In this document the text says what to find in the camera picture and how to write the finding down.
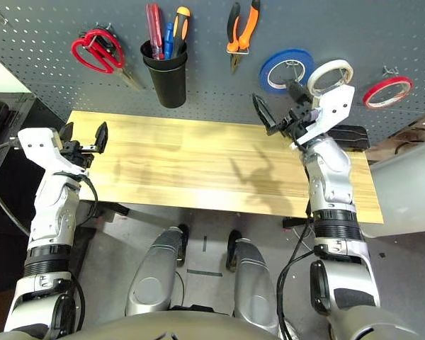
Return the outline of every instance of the wooden board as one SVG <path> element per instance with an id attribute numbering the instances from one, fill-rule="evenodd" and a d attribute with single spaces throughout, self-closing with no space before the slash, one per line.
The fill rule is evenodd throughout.
<path id="1" fill-rule="evenodd" d="M 99 200 L 304 217 L 307 178 L 299 153 L 259 125 L 72 111 L 74 139 L 94 142 L 106 121 L 106 151 L 90 177 Z M 364 153 L 351 153 L 361 222 L 382 223 Z M 83 186 L 82 199 L 92 199 Z"/>

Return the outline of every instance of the blue tape roll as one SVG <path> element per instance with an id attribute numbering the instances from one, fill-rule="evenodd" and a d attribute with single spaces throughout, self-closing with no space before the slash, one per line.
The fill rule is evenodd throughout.
<path id="1" fill-rule="evenodd" d="M 307 83 L 307 80 L 309 79 L 310 75 L 315 70 L 315 63 L 313 62 L 313 58 L 310 53 L 304 50 L 290 48 L 289 50 L 284 50 L 279 53 L 276 53 L 264 62 L 259 74 L 260 86 L 264 91 L 269 92 L 270 94 L 287 93 L 285 85 L 272 83 L 269 80 L 269 76 L 279 64 L 288 60 L 295 60 L 301 65 L 303 65 L 304 75 L 299 80 L 299 82 L 302 85 L 305 85 Z"/>

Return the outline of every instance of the tape roll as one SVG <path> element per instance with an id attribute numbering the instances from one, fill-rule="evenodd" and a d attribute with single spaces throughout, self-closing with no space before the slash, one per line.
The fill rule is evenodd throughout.
<path id="1" fill-rule="evenodd" d="M 396 93 L 392 98 L 386 99 L 385 101 L 380 101 L 379 103 L 371 103 L 371 99 L 382 90 L 387 87 L 391 87 L 394 85 L 401 85 L 402 90 Z M 368 108 L 385 108 L 387 106 L 391 106 L 392 104 L 401 101 L 404 97 L 406 97 L 411 91 L 414 83 L 407 76 L 394 76 L 393 78 L 386 79 L 380 83 L 377 83 L 374 87 L 372 87 L 363 97 L 363 103 Z"/>
<path id="2" fill-rule="evenodd" d="M 315 84 L 318 82 L 319 78 L 324 76 L 326 73 L 334 71 L 336 69 L 341 72 L 342 70 L 344 70 L 344 73 L 342 73 L 342 77 L 335 84 L 328 86 L 325 89 L 315 88 Z M 312 94 L 312 96 L 320 97 L 326 92 L 335 89 L 336 87 L 349 83 L 353 78 L 353 74 L 354 70 L 346 60 L 332 60 L 331 62 L 327 62 L 326 64 L 321 65 L 312 73 L 307 82 L 307 88 Z"/>
<path id="3" fill-rule="evenodd" d="M 282 64 L 286 64 L 287 67 L 302 67 L 302 71 L 297 76 L 297 81 L 302 85 L 307 83 L 307 80 L 315 69 L 313 58 L 307 51 L 292 48 L 278 52 L 267 59 L 261 67 L 259 78 L 260 86 L 264 91 L 269 92 L 270 94 L 287 93 L 285 84 L 277 84 L 271 81 L 272 72 L 276 69 L 276 67 Z"/>

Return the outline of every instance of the pegboard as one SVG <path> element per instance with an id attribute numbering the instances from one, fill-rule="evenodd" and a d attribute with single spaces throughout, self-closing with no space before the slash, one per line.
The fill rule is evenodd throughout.
<path id="1" fill-rule="evenodd" d="M 148 39 L 146 1 L 0 0 L 0 62 L 61 119 L 72 109 L 130 115 L 259 123 L 250 94 L 257 92 L 278 116 L 293 106 L 288 96 L 261 90 L 258 73 L 265 60 L 287 48 L 310 52 L 316 65 L 346 59 L 356 87 L 348 120 L 368 130 L 372 145 L 425 114 L 425 0 L 261 0 L 250 55 L 231 75 L 226 24 L 234 0 L 160 0 L 163 22 L 178 6 L 192 13 L 186 69 L 187 101 L 177 109 L 161 106 L 143 65 L 140 45 Z M 241 1 L 240 30 L 250 0 Z M 127 60 L 127 70 L 145 86 L 136 92 L 115 75 L 78 63 L 69 47 L 79 33 L 111 23 Z M 414 90 L 388 109 L 369 110 L 362 97 L 383 80 L 383 66 L 410 77 Z"/>

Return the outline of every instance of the scissors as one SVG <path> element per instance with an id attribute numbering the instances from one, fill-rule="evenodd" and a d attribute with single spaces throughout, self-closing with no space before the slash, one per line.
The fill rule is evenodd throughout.
<path id="1" fill-rule="evenodd" d="M 85 60 L 78 51 L 81 46 L 90 52 L 98 61 L 99 66 Z M 143 89 L 140 83 L 137 83 L 125 70 L 125 55 L 118 39 L 108 30 L 94 28 L 89 30 L 81 37 L 74 40 L 71 45 L 71 53 L 83 65 L 100 73 L 118 74 L 124 82 L 136 89 Z"/>

